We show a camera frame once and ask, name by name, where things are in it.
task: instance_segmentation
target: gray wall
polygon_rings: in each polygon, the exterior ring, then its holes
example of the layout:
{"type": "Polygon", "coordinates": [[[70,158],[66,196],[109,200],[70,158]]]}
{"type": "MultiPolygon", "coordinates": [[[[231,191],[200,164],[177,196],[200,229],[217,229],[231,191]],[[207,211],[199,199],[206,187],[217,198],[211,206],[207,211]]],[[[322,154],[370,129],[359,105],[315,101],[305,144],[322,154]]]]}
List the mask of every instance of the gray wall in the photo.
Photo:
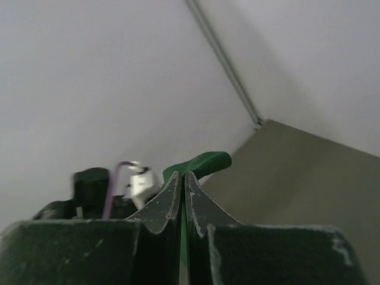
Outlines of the gray wall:
{"type": "Polygon", "coordinates": [[[380,155],[380,2],[199,0],[266,117],[380,155]]]}
{"type": "Polygon", "coordinates": [[[160,175],[252,135],[184,1],[1,6],[0,229],[69,198],[73,172],[142,160],[160,175]]]}

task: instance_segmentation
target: green plastic piece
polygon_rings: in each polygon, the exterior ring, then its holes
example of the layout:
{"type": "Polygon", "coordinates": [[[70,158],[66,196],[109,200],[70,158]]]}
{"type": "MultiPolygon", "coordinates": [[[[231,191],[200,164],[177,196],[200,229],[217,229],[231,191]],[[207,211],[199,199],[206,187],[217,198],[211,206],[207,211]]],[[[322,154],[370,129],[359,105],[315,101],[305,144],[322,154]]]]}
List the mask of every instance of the green plastic piece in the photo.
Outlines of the green plastic piece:
{"type": "MultiPolygon", "coordinates": [[[[186,172],[192,171],[197,179],[213,174],[230,167],[232,164],[231,156],[224,151],[209,151],[194,157],[192,160],[175,164],[163,171],[164,183],[170,179],[173,172],[178,171],[182,175],[182,182],[186,172]]],[[[186,210],[185,202],[182,201],[182,221],[180,233],[180,260],[186,266],[188,265],[187,257],[187,232],[186,232],[186,210]]]]}

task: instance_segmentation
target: black plastic part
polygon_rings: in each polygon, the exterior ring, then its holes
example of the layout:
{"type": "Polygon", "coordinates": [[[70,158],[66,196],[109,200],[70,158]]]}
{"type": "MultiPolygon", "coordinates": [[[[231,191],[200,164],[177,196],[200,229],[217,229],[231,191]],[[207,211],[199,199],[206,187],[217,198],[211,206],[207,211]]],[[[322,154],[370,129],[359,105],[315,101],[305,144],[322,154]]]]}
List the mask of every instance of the black plastic part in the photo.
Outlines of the black plastic part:
{"type": "Polygon", "coordinates": [[[356,255],[330,226],[244,226],[185,175],[189,284],[367,284],[356,255]]]}
{"type": "Polygon", "coordinates": [[[11,225],[0,241],[0,284],[177,284],[181,181],[174,173],[127,220],[47,217],[11,225]]]}
{"type": "Polygon", "coordinates": [[[72,200],[51,202],[33,216],[33,220],[72,219],[75,207],[72,200]]]}
{"type": "Polygon", "coordinates": [[[0,284],[132,284],[140,228],[127,221],[13,224],[0,243],[0,284]]]}
{"type": "Polygon", "coordinates": [[[181,240],[182,177],[173,173],[165,188],[129,221],[140,221],[147,229],[141,235],[136,264],[144,274],[132,276],[133,284],[177,284],[181,240]]]}
{"type": "Polygon", "coordinates": [[[103,207],[106,201],[109,179],[109,171],[101,167],[75,173],[72,177],[74,207],[82,207],[83,212],[88,207],[103,207]]]}

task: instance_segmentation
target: white wall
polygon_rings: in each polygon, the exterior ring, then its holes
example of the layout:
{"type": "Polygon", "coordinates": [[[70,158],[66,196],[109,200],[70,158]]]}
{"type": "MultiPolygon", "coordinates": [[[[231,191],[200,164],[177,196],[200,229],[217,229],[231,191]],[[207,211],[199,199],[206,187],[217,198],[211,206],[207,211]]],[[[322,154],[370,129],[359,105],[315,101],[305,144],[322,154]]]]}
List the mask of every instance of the white wall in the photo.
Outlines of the white wall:
{"type": "Polygon", "coordinates": [[[199,0],[266,117],[380,156],[380,2],[199,0]]]}
{"type": "Polygon", "coordinates": [[[68,199],[76,171],[142,160],[160,174],[252,134],[184,1],[6,0],[1,10],[0,229],[68,199]]]}

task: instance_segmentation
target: white connector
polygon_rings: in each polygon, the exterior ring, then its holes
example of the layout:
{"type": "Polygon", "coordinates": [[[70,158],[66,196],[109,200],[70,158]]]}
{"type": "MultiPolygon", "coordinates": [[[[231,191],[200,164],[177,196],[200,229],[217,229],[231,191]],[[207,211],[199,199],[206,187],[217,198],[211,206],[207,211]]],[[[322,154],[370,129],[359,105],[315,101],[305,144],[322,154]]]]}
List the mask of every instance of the white connector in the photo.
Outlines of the white connector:
{"type": "Polygon", "coordinates": [[[148,167],[141,167],[141,171],[131,176],[131,199],[136,208],[141,209],[147,200],[160,191],[158,179],[148,167]]]}

